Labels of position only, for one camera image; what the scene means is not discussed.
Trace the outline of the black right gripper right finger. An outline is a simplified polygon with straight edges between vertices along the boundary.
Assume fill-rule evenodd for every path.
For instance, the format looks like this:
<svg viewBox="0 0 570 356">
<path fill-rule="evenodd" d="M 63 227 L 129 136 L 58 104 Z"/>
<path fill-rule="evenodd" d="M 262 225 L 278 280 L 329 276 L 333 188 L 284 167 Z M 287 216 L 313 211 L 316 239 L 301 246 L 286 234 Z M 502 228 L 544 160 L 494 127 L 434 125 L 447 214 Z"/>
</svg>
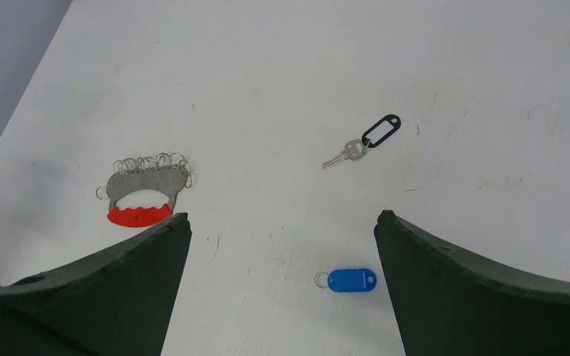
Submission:
<svg viewBox="0 0 570 356">
<path fill-rule="evenodd" d="M 391 210 L 374 236 L 407 355 L 570 355 L 570 282 L 483 257 Z"/>
</svg>

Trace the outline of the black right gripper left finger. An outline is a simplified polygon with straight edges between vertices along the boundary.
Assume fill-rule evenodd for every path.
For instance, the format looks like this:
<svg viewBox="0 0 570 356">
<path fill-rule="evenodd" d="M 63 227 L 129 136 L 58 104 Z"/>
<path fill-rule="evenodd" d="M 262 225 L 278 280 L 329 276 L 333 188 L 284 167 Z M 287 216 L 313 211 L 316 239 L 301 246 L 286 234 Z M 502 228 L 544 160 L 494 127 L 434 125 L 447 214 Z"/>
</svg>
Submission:
<svg viewBox="0 0 570 356">
<path fill-rule="evenodd" d="M 159 355 L 189 254 L 175 214 L 72 263 L 0 286 L 0 355 Z"/>
</svg>

